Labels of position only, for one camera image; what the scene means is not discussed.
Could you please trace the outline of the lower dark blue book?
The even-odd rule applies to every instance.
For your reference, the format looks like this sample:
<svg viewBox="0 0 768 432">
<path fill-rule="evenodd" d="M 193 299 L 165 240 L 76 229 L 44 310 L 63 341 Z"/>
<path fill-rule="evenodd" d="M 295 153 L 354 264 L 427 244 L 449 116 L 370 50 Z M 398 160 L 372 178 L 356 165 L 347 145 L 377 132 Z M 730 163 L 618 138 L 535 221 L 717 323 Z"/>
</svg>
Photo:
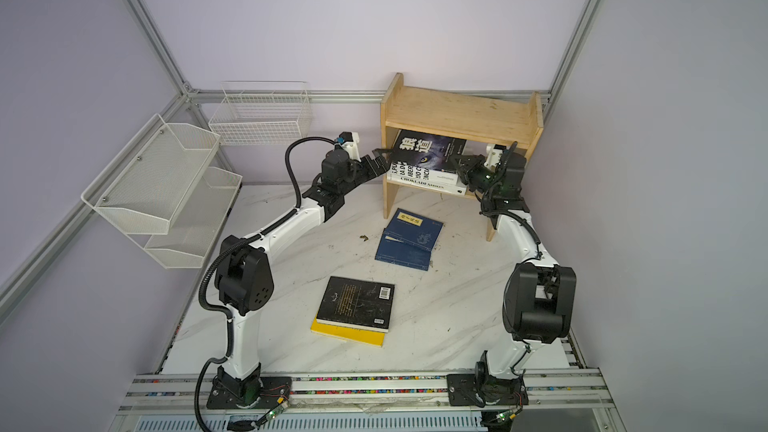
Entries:
<svg viewBox="0 0 768 432">
<path fill-rule="evenodd" d="M 383 236 L 380 239 L 375 259 L 402 267 L 427 271 L 430 266 L 431 252 L 392 237 Z"/>
</svg>

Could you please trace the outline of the yellow book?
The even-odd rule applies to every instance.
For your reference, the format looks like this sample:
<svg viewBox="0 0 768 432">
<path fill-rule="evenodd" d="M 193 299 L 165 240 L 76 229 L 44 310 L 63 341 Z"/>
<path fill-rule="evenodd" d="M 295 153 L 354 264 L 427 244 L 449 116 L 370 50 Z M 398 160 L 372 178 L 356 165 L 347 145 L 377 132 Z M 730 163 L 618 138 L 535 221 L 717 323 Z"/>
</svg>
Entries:
<svg viewBox="0 0 768 432">
<path fill-rule="evenodd" d="M 322 324 L 317 320 L 312 322 L 310 330 L 316 334 L 376 347 L 382 347 L 386 337 L 385 332 L 373 332 L 351 327 Z"/>
</svg>

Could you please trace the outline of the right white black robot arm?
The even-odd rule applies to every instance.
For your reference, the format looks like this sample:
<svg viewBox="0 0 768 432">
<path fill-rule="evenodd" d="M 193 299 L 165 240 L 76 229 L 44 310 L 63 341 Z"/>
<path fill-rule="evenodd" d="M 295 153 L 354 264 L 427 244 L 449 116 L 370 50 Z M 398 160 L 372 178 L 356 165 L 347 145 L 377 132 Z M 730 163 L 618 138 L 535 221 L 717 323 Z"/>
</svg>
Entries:
<svg viewBox="0 0 768 432">
<path fill-rule="evenodd" d="M 525 404 L 525 365 L 543 346 L 570 332 L 577 277 L 549 254 L 533 227 L 522 195 L 524 156 L 508 149 L 494 160 L 453 155 L 450 162 L 515 263 L 502 293 L 505 334 L 483 351 L 472 378 L 451 375 L 448 385 L 478 407 Z"/>
</svg>

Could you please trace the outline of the white mesh lower wall bin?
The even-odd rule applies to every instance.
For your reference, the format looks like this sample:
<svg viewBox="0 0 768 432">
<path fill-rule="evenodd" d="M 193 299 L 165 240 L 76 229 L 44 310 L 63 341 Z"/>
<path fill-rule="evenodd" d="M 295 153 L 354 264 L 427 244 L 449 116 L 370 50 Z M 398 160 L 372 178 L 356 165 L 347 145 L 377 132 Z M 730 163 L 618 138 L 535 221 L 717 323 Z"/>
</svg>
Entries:
<svg viewBox="0 0 768 432">
<path fill-rule="evenodd" d="M 241 189 L 242 176 L 209 167 L 167 235 L 153 235 L 144 251 L 165 269 L 200 269 Z"/>
</svg>

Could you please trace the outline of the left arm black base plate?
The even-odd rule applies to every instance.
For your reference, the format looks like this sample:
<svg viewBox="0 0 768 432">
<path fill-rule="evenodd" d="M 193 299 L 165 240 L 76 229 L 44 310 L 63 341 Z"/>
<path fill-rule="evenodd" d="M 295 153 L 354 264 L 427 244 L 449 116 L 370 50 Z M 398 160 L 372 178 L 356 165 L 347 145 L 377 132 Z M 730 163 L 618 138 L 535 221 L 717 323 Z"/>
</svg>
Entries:
<svg viewBox="0 0 768 432">
<path fill-rule="evenodd" d="M 226 374 L 214 377 L 208 394 L 208 410 L 268 410 L 278 401 L 287 401 L 292 389 L 292 379 L 287 376 L 260 377 L 240 381 Z"/>
</svg>

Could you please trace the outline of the black book with gold text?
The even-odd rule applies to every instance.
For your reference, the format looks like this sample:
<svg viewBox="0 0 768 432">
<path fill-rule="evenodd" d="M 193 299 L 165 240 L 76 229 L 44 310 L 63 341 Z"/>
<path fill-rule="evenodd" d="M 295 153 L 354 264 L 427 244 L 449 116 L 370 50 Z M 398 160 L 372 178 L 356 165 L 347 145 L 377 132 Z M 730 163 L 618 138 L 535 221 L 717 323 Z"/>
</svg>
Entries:
<svg viewBox="0 0 768 432">
<path fill-rule="evenodd" d="M 386 333 L 396 286 L 331 276 L 315 319 L 321 324 Z"/>
</svg>

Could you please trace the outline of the white mesh wall bin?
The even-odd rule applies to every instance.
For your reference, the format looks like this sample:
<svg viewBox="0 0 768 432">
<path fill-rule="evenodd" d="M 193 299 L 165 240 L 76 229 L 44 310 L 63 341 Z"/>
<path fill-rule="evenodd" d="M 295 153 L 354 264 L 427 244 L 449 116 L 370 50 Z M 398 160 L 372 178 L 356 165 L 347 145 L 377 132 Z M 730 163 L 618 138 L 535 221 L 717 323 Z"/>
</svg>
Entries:
<svg viewBox="0 0 768 432">
<path fill-rule="evenodd" d="M 153 116 L 81 194 L 125 235 L 166 235 L 220 146 L 220 136 Z"/>
<path fill-rule="evenodd" d="M 242 176 L 209 167 L 167 235 L 153 235 L 144 251 L 165 269 L 200 269 L 241 189 Z"/>
</svg>

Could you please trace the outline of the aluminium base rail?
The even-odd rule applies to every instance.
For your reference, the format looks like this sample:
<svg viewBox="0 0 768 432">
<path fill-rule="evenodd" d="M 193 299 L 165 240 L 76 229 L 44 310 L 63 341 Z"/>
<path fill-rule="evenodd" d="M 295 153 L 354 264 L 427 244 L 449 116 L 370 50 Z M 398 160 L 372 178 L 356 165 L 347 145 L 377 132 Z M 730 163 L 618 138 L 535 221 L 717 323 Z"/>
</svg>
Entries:
<svg viewBox="0 0 768 432">
<path fill-rule="evenodd" d="M 446 372 L 300 373 L 292 377 L 289 411 L 436 411 L 471 395 L 450 386 Z M 118 408 L 120 415 L 190 414 L 197 376 L 139 375 Z M 616 404 L 597 369 L 545 369 L 525 373 L 527 409 L 614 409 Z"/>
</svg>

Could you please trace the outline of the wooden two-tier bookshelf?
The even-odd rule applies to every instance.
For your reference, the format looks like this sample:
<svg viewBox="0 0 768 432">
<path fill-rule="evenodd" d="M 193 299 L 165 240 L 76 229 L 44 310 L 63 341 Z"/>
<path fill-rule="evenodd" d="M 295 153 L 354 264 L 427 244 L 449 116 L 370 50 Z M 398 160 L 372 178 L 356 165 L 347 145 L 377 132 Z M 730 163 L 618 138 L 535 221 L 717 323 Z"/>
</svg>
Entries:
<svg viewBox="0 0 768 432">
<path fill-rule="evenodd" d="M 396 74 L 380 106 L 384 148 L 393 151 L 400 130 L 426 132 L 466 140 L 462 155 L 486 157 L 488 144 L 504 145 L 530 160 L 543 132 L 542 102 L 539 93 L 526 103 L 442 92 L 407 86 Z M 401 185 L 384 180 L 384 214 L 389 216 Z M 490 225 L 486 238 L 496 232 Z"/>
</svg>

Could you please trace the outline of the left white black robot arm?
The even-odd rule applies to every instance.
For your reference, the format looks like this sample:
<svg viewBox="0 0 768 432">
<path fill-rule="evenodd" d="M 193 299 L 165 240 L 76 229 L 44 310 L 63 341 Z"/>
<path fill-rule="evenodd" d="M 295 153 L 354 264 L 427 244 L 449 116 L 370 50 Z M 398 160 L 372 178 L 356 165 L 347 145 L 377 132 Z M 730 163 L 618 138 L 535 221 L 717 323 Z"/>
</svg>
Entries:
<svg viewBox="0 0 768 432">
<path fill-rule="evenodd" d="M 320 172 L 306 191 L 301 191 L 291 163 L 300 145 L 322 142 L 331 147 L 322 159 Z M 291 143 L 284 164 L 295 204 L 265 227 L 243 237 L 226 237 L 218 255 L 206 269 L 197 292 L 199 306 L 224 316 L 225 352 L 206 360 L 198 376 L 217 367 L 213 391 L 236 408 L 252 408 L 269 394 L 261 379 L 257 348 L 246 340 L 257 336 L 260 311 L 275 289 L 271 266 L 299 238 L 329 221 L 357 187 L 386 174 L 392 151 L 377 148 L 362 155 L 357 135 L 343 132 L 336 138 L 309 136 Z"/>
</svg>

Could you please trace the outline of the black book with barcode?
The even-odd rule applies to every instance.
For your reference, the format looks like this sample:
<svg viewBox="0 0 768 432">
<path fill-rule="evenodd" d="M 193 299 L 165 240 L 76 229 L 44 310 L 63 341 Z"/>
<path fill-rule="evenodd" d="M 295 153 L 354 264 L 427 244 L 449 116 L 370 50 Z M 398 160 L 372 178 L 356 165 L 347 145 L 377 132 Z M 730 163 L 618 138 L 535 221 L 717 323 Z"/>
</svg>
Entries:
<svg viewBox="0 0 768 432">
<path fill-rule="evenodd" d="M 465 139 L 426 132 L 400 130 L 391 154 L 392 170 L 424 169 L 430 172 L 456 173 L 451 161 L 454 155 L 462 155 Z"/>
</svg>

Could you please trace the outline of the dark blue book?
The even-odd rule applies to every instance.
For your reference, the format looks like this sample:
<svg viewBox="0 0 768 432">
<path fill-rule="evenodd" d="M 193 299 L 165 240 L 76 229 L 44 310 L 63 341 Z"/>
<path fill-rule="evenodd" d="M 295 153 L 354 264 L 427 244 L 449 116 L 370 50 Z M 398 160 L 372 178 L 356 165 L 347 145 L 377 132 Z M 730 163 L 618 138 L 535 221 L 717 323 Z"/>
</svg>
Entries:
<svg viewBox="0 0 768 432">
<path fill-rule="evenodd" d="M 398 208 L 384 233 L 389 238 L 431 252 L 443 227 L 443 222 Z"/>
<path fill-rule="evenodd" d="M 392 237 L 383 236 L 380 239 L 375 259 L 402 267 L 427 271 L 430 266 L 431 252 Z"/>
</svg>

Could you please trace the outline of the white book with black lettering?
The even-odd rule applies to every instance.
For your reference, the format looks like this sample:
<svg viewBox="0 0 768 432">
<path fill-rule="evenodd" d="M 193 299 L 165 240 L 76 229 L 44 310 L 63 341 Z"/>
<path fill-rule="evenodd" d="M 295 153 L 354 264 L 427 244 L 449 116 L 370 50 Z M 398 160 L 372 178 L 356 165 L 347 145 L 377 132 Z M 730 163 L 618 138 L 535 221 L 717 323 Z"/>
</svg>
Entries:
<svg viewBox="0 0 768 432">
<path fill-rule="evenodd" d="M 415 179 L 446 186 L 459 184 L 458 175 L 456 173 L 441 170 L 435 171 L 418 165 L 411 165 L 405 161 L 394 162 L 390 167 L 388 177 L 390 179 Z"/>
</svg>

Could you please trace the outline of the upper dark blue book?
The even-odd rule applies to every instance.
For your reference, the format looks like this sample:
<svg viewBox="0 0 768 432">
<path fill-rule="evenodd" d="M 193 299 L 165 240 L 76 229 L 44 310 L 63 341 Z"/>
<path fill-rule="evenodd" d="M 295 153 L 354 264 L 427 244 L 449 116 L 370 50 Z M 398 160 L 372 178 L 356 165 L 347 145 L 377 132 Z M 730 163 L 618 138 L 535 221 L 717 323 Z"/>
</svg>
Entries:
<svg viewBox="0 0 768 432">
<path fill-rule="evenodd" d="M 443 227 L 443 222 L 398 208 L 384 233 L 389 238 L 431 252 Z"/>
</svg>

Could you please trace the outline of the white mesh upper wall bin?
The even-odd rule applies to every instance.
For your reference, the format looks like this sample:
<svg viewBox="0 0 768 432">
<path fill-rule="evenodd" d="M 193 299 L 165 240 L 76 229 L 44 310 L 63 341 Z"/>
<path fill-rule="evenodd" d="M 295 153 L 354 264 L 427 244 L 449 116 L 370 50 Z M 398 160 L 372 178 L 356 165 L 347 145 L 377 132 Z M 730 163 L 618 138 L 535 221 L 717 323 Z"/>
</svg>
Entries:
<svg viewBox="0 0 768 432">
<path fill-rule="evenodd" d="M 153 116 L 81 194 L 125 235 L 166 235 L 220 146 L 220 136 Z"/>
</svg>

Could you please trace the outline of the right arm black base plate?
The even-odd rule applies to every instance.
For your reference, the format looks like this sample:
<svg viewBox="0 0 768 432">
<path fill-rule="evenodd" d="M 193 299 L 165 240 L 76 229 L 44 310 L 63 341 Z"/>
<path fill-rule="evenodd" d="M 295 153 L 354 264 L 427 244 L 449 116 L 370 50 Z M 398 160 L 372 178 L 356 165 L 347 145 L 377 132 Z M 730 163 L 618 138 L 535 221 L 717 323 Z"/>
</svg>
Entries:
<svg viewBox="0 0 768 432">
<path fill-rule="evenodd" d="M 524 382 L 519 379 L 498 379 L 489 376 L 481 381 L 473 374 L 449 374 L 446 377 L 451 406 L 487 406 L 529 404 Z"/>
</svg>

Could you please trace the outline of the white book with photo cover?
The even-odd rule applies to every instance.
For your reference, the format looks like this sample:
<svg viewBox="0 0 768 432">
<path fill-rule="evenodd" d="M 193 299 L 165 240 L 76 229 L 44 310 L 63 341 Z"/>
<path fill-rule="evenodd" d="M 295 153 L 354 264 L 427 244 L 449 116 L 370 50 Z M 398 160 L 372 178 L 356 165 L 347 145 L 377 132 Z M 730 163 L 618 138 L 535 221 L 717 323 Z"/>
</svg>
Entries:
<svg viewBox="0 0 768 432">
<path fill-rule="evenodd" d="M 466 186 L 461 184 L 446 185 L 418 178 L 404 177 L 392 172 L 388 172 L 386 178 L 390 183 L 395 183 L 401 186 L 415 187 L 423 190 L 430 190 L 441 194 L 464 196 L 467 193 Z"/>
</svg>

